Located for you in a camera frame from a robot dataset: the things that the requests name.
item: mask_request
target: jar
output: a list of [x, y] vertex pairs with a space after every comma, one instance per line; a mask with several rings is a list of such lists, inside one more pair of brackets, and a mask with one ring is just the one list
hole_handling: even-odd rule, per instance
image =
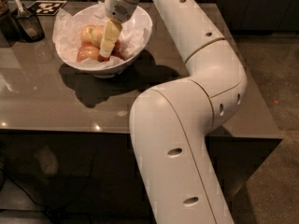
[[0, 16], [8, 11], [8, 1], [0, 0]]

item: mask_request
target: floor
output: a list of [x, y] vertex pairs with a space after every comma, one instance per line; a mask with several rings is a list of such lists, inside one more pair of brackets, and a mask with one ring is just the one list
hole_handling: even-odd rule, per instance
[[[271, 153], [269, 157], [263, 162], [258, 170], [251, 176], [244, 188], [240, 190], [232, 201], [232, 215], [235, 219], [235, 223], [238, 224], [293, 224], [298, 223], [298, 204], [299, 196], [299, 35], [295, 33], [277, 33], [271, 35], [240, 35], [234, 34], [235, 41], [239, 46], [240, 52], [246, 61], [246, 66], [250, 70], [254, 77], [260, 92], [271, 112], [273, 118], [279, 127], [283, 136], [283, 141], [278, 147]], [[26, 137], [32, 144], [33, 151], [38, 142], [36, 137]], [[55, 140], [47, 141], [49, 146], [55, 149], [57, 144]], [[80, 153], [77, 148], [77, 141], [73, 142], [72, 159], [81, 160], [84, 157], [84, 153]], [[96, 155], [101, 155], [97, 150], [93, 150], [94, 145], [91, 141], [86, 144], [86, 150], [94, 152], [94, 159]], [[64, 160], [64, 167], [72, 165], [72, 161], [64, 156], [66, 154], [60, 154]], [[135, 182], [135, 186], [140, 189], [140, 196], [134, 197], [140, 201], [140, 210], [148, 210], [145, 216], [148, 218], [134, 217], [134, 212], [140, 212], [136, 209], [132, 214], [125, 215], [126, 218], [118, 217], [115, 213], [101, 210], [104, 215], [98, 216], [95, 214], [87, 215], [82, 207], [86, 200], [84, 200], [80, 194], [84, 192], [89, 194], [89, 200], [93, 197], [93, 185], [94, 183], [85, 183], [85, 179], [79, 179], [79, 174], [88, 171], [90, 163], [86, 161], [79, 161], [76, 170], [72, 173], [72, 177], [76, 177], [76, 182], [79, 184], [79, 189], [74, 188], [76, 185], [68, 183], [66, 175], [57, 177], [57, 180], [64, 183], [64, 188], [57, 189], [55, 183], [51, 184], [52, 193], [57, 195], [55, 200], [60, 200], [61, 203], [66, 203], [65, 207], [59, 206], [61, 210], [65, 208], [77, 208], [77, 212], [62, 212], [55, 213], [46, 209], [45, 206], [40, 206], [41, 203], [51, 203], [52, 206], [57, 204], [54, 201], [54, 197], [50, 197], [47, 200], [38, 200], [38, 189], [43, 189], [45, 184], [49, 184], [47, 178], [44, 178], [38, 167], [36, 167], [35, 159], [28, 158], [29, 152], [23, 153], [21, 160], [18, 160], [18, 168], [20, 171], [16, 174], [14, 170], [9, 172], [10, 178], [6, 179], [3, 189], [0, 192], [0, 223], [5, 224], [48, 224], [48, 223], [105, 223], [105, 224], [143, 224], [154, 223], [150, 210], [148, 210], [147, 198], [144, 192], [141, 190], [140, 177], [136, 174], [131, 174], [132, 180]], [[125, 162], [133, 164], [132, 153], [127, 153], [126, 157], [129, 157]], [[110, 168], [117, 170], [122, 162], [118, 163], [119, 166], [115, 166], [112, 163]], [[35, 176], [39, 176], [39, 186], [35, 187], [30, 180], [26, 181], [22, 179], [22, 182], [16, 182], [20, 180], [21, 174], [25, 170], [30, 170]], [[93, 176], [95, 173], [103, 173], [104, 171], [91, 170], [89, 174]], [[118, 184], [116, 188], [123, 189], [122, 186], [126, 185], [128, 181], [126, 179], [128, 174], [123, 175], [123, 184]], [[101, 203], [102, 206], [109, 206], [113, 203], [113, 198], [118, 199], [121, 194], [114, 194], [114, 187], [111, 186], [113, 176], [105, 179], [105, 187], [109, 187], [110, 196], [107, 198], [105, 193], [100, 193], [101, 198], [105, 200]], [[31, 190], [30, 197], [22, 190]], [[62, 193], [67, 194], [67, 198], [63, 198]], [[82, 206], [74, 205], [73, 203], [80, 203]], [[17, 207], [18, 211], [13, 211], [12, 207]]]

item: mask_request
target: bowl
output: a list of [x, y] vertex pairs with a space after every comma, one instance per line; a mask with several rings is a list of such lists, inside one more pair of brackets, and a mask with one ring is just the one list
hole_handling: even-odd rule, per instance
[[[128, 48], [128, 52], [130, 55], [129, 58], [125, 61], [119, 60], [114, 63], [106, 64], [106, 63], [99, 63], [98, 61], [94, 60], [86, 60], [81, 63], [77, 63], [76, 57], [77, 54], [75, 50], [78, 50], [81, 46], [80, 43], [80, 31], [82, 27], [85, 25], [104, 25], [106, 20], [105, 16], [105, 6], [104, 4], [97, 4], [91, 7], [87, 7], [81, 10], [79, 13], [72, 17], [72, 21], [69, 23], [69, 29], [72, 30], [72, 27], [76, 27], [75, 32], [74, 30], [71, 32], [71, 35], [74, 36], [76, 34], [75, 39], [60, 39], [55, 43], [57, 53], [60, 58], [68, 65], [96, 77], [114, 77], [117, 74], [120, 74], [126, 67], [132, 64], [141, 51], [146, 47], [150, 40], [150, 36], [152, 33], [152, 20], [150, 15], [141, 7], [137, 7], [132, 18], [122, 24], [122, 31], [120, 35], [120, 41], [122, 43], [130, 44], [130, 50]], [[70, 48], [62, 48], [60, 43], [69, 43], [66, 44], [67, 46], [72, 46]], [[72, 51], [72, 56], [67, 56], [64, 53]]]

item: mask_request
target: white paper liner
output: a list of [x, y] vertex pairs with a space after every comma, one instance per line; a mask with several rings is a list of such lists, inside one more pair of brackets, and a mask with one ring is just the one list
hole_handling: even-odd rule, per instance
[[[99, 9], [99, 12], [90, 14], [90, 16], [88, 13], [88, 16], [82, 14], [84, 19], [80, 19], [79, 16], [73, 17], [63, 9], [60, 9], [57, 13], [52, 40], [55, 43], [58, 55], [65, 63], [80, 70], [96, 71], [105, 70], [124, 62], [124, 60], [115, 56], [111, 56], [108, 62], [102, 63], [93, 59], [77, 62], [78, 49], [81, 47], [80, 32], [82, 28], [86, 25], [104, 25], [106, 22], [107, 18], [104, 10]], [[124, 23], [119, 37], [121, 42], [120, 52], [125, 60], [135, 56], [144, 43], [144, 29], [132, 29], [130, 31], [127, 27], [129, 26]]]

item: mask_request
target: long arm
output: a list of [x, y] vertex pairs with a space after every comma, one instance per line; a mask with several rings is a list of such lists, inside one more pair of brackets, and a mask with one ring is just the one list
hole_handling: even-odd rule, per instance
[[145, 91], [131, 110], [133, 147], [153, 213], [159, 224], [233, 223], [205, 136], [237, 110], [247, 87], [244, 68], [194, 0], [153, 2], [190, 74]]

